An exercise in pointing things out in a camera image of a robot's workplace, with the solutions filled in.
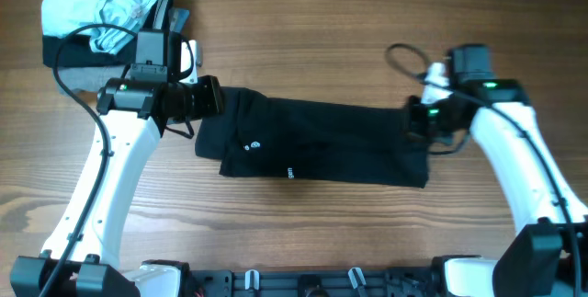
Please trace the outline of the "black t-shirt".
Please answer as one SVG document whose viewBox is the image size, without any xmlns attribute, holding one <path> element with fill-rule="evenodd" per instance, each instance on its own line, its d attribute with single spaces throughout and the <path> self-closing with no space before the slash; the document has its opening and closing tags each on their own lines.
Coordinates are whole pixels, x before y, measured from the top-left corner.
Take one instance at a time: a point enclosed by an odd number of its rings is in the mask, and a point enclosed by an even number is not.
<svg viewBox="0 0 588 297">
<path fill-rule="evenodd" d="M 284 177 L 422 188 L 428 146 L 403 134 L 400 109 L 223 90 L 225 111 L 204 119 L 195 153 L 225 177 Z"/>
</svg>

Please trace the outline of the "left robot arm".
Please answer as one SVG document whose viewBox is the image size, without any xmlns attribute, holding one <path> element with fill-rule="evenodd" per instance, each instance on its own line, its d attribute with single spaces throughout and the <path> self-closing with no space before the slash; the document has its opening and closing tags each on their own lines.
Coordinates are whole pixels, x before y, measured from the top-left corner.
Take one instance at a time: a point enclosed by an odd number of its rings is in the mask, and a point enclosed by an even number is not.
<svg viewBox="0 0 588 297">
<path fill-rule="evenodd" d="M 100 89 L 94 143 L 70 202 L 37 257 L 20 256 L 10 272 L 17 296 L 193 296 L 186 262 L 149 260 L 121 273 L 123 227 L 141 172 L 170 123 L 222 113 L 211 75 L 181 68 L 189 46 L 179 33 L 143 29 L 136 57 Z"/>
</svg>

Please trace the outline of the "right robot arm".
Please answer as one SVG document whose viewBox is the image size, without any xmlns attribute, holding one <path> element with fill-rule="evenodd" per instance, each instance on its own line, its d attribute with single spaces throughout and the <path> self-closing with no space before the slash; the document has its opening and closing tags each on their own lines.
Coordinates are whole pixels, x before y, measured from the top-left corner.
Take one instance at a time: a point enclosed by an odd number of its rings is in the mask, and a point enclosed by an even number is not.
<svg viewBox="0 0 588 297">
<path fill-rule="evenodd" d="M 560 172 L 530 99 L 514 79 L 500 79 L 490 51 L 466 44 L 407 76 L 424 85 L 408 99 L 407 133 L 415 141 L 451 144 L 464 131 L 484 152 L 500 183 L 515 238 L 497 260 L 436 259 L 441 296 L 584 296 L 587 206 Z"/>
</svg>

